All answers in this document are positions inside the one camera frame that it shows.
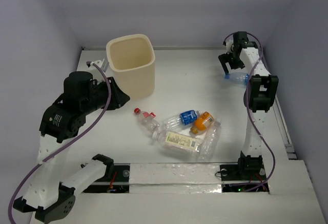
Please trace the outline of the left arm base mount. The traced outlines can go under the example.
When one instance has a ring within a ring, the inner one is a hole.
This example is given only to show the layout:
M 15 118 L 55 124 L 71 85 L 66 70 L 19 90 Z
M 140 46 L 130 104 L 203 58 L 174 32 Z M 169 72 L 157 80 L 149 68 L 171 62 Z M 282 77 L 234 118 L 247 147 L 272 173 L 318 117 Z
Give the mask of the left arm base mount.
M 113 159 L 102 154 L 97 154 L 92 159 L 105 164 L 106 171 L 84 193 L 129 193 L 130 164 L 115 164 Z

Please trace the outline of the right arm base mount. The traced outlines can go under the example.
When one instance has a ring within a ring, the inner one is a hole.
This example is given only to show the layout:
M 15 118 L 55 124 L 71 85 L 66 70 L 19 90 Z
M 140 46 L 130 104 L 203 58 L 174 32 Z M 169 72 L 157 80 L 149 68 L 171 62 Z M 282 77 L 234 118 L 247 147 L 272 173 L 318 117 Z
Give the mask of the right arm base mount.
M 264 169 L 262 156 L 246 156 L 241 152 L 237 164 L 220 165 L 215 176 L 227 183 L 223 185 L 224 190 L 243 192 L 266 180 L 265 174 L 260 176 L 262 169 Z

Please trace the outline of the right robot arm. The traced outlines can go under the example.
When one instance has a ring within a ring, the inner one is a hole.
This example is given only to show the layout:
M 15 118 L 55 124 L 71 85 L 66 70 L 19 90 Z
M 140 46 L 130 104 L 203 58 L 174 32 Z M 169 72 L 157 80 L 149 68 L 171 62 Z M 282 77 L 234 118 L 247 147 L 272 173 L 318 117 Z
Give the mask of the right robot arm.
M 225 77 L 245 85 L 243 103 L 248 115 L 238 162 L 220 166 L 219 174 L 224 182 L 257 179 L 263 169 L 261 147 L 266 144 L 263 127 L 279 83 L 278 76 L 272 75 L 262 61 L 263 50 L 259 40 L 249 40 L 249 36 L 251 34 L 245 31 L 231 33 L 232 39 L 225 38 L 223 41 L 226 53 L 218 57 Z

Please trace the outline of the clear bottle red cap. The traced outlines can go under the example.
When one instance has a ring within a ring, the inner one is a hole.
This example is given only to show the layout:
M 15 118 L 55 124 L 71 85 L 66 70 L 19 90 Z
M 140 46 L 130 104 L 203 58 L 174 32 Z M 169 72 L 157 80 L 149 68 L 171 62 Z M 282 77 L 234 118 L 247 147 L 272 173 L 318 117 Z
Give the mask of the clear bottle red cap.
M 153 133 L 160 126 L 159 122 L 155 119 L 155 114 L 153 112 L 149 113 L 142 111 L 139 108 L 134 109 L 134 114 L 138 122 L 150 133 Z

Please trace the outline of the clear bottle blue cap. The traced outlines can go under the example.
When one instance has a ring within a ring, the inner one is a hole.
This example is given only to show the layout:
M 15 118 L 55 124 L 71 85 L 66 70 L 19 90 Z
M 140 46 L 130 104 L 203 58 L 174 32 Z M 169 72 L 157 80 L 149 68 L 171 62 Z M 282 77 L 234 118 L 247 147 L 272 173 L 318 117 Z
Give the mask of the clear bottle blue cap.
M 225 74 L 224 78 L 236 85 L 246 87 L 248 84 L 249 75 L 247 73 L 234 72 Z

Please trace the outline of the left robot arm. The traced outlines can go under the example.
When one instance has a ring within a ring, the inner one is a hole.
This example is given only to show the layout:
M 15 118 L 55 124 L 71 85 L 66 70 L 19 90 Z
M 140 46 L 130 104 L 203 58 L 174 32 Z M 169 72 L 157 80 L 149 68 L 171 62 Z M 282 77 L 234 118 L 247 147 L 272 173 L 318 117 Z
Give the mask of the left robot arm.
M 65 218 L 77 196 L 96 181 L 116 176 L 113 159 L 97 154 L 67 179 L 61 174 L 68 154 L 66 145 L 78 137 L 87 115 L 101 109 L 115 110 L 130 100 L 113 77 L 102 82 L 85 71 L 75 71 L 64 80 L 64 92 L 46 109 L 40 123 L 38 168 L 28 191 L 13 202 L 13 208 L 33 212 L 35 219 L 50 223 Z

